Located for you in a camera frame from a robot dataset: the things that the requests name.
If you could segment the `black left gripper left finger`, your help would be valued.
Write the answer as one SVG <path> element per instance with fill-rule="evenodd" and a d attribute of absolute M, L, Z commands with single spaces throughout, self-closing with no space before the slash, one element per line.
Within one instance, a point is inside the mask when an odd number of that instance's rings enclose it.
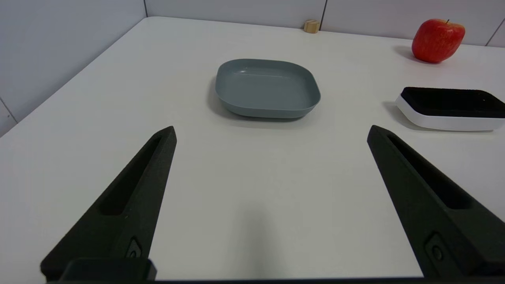
<path fill-rule="evenodd" d="M 48 282 L 154 280 L 149 260 L 177 138 L 155 133 L 41 261 Z"/>

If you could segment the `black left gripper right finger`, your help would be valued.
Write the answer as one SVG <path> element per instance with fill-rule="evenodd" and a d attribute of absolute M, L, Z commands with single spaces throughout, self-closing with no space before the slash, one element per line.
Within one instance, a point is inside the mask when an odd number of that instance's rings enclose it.
<path fill-rule="evenodd" d="M 395 133 L 373 125 L 367 143 L 424 277 L 504 277 L 499 217 Z"/>

